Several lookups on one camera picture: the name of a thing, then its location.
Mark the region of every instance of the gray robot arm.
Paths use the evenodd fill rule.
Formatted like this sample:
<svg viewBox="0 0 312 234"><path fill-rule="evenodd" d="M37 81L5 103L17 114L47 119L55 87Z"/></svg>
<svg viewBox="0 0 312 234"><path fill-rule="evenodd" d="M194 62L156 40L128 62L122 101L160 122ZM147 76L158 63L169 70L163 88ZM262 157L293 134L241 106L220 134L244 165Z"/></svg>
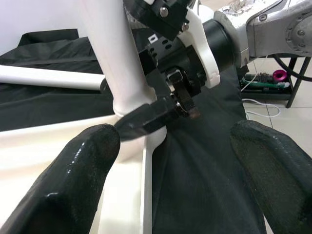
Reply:
<svg viewBox="0 0 312 234"><path fill-rule="evenodd" d="M214 19L233 41L236 66L278 53L312 56L311 0L234 0Z"/></svg>

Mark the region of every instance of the black metal stand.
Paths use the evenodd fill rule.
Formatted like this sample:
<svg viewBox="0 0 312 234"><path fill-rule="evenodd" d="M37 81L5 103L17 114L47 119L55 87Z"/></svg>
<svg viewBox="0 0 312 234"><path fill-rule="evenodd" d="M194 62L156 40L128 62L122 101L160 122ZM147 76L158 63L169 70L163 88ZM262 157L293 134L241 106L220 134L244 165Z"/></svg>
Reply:
<svg viewBox="0 0 312 234"><path fill-rule="evenodd" d="M288 67L290 69L294 69L297 63L298 57L291 57ZM304 75L308 65L310 63L311 58L306 57L302 67L300 69L300 74ZM272 89L248 89L246 88L242 92L243 98L251 98L251 99L264 99L264 100L286 100L288 101L286 104L286 108L290 108L292 106L293 100L298 92L299 86L301 84L301 80L297 79L295 85L293 85L291 75L287 74L287 80L291 84L287 89L284 90L272 90Z"/></svg>
<svg viewBox="0 0 312 234"><path fill-rule="evenodd" d="M307 68L308 68L308 65L309 65L309 63L310 63L310 60L311 60L310 57L306 57L306 58L304 59L304 62L303 62L303 64L302 64L302 67L301 67L301 70L300 70L300 73L299 73L299 74L301 74L301 75L304 75L304 74L305 74L305 72L306 72L306 70L307 70ZM291 95L290 99L289 99L288 102L287 102L286 108L290 108L290 107L292 106L294 97L296 96L296 94L297 94L297 92L298 92L298 89L299 89L299 86L300 86L300 84L301 84L301 81L302 81L301 79L297 79L297 81L296 81L296 83L295 83L295 85L294 85L294 88L292 89L292 95Z"/></svg>

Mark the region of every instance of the white pipe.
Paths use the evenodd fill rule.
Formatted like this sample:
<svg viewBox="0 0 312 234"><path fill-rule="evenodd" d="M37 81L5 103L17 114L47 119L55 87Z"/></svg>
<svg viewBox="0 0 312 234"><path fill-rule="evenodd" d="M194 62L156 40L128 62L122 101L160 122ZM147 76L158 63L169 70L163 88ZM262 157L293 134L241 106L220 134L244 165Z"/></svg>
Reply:
<svg viewBox="0 0 312 234"><path fill-rule="evenodd" d="M80 0L88 38L123 116L156 100L148 86L122 0Z"/></svg>
<svg viewBox="0 0 312 234"><path fill-rule="evenodd" d="M104 75L0 65L0 83L99 90Z"/></svg>
<svg viewBox="0 0 312 234"><path fill-rule="evenodd" d="M164 141L166 135L167 129L164 127L145 138L142 160L139 234L152 233L152 159L154 150Z"/></svg>

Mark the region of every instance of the black cloth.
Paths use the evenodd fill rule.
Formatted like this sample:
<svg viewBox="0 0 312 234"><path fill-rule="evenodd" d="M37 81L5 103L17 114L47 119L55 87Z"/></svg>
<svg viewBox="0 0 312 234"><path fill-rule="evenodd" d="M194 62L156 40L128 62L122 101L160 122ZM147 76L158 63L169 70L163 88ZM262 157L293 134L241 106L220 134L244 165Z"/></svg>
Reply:
<svg viewBox="0 0 312 234"><path fill-rule="evenodd" d="M56 40L75 40L78 39L77 29L62 29L62 30L52 30L45 32L32 32L25 33L18 46L40 43L40 42L52 42Z"/></svg>
<svg viewBox="0 0 312 234"><path fill-rule="evenodd" d="M147 41L137 33L135 38ZM0 64L99 73L87 39L35 41L1 56ZM158 83L158 76L147 78L152 86ZM113 113L108 88L102 94L9 84L0 89L2 131ZM230 145L230 128L245 119L235 69L194 101L201 117L169 124L153 153L153 233L265 234L263 215Z"/></svg>

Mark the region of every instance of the screw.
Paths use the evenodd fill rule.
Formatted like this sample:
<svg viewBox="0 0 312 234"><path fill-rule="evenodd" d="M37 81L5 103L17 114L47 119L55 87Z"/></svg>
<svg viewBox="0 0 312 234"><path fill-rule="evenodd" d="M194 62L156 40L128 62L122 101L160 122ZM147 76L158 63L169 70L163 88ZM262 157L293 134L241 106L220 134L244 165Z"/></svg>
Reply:
<svg viewBox="0 0 312 234"><path fill-rule="evenodd" d="M186 30L188 30L189 29L189 24L188 23L183 23L183 25L182 25L182 31L184 32L184 31L186 31Z"/></svg>
<svg viewBox="0 0 312 234"><path fill-rule="evenodd" d="M267 15L266 14L262 14L262 15L260 15L259 16L259 20L261 21L261 22L263 22L263 21L265 21L266 19L267 19Z"/></svg>
<svg viewBox="0 0 312 234"><path fill-rule="evenodd" d="M168 11L168 9L166 7L161 7L159 9L159 13L160 13L161 17L165 18L165 17L168 16L169 11Z"/></svg>
<svg viewBox="0 0 312 234"><path fill-rule="evenodd" d="M303 30L298 30L297 34L299 36L303 36L303 35L305 35L305 32Z"/></svg>

